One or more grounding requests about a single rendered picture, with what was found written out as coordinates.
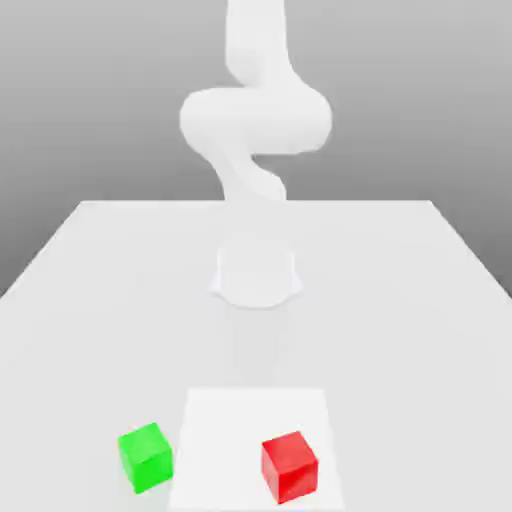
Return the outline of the small green cube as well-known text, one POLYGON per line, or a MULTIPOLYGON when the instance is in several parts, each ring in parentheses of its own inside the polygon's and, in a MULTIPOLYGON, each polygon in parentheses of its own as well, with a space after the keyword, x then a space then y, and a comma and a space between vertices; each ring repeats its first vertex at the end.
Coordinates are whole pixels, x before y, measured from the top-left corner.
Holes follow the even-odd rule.
POLYGON ((173 478, 173 450, 152 422, 117 439, 122 468, 136 494, 173 478))

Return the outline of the small red cube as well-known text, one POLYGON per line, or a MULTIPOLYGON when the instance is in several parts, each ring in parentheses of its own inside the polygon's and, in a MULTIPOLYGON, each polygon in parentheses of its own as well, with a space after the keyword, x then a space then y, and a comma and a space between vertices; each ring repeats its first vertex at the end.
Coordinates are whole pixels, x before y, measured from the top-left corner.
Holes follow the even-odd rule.
POLYGON ((315 492, 318 472, 319 460, 300 431, 261 443, 261 473, 278 504, 315 492))

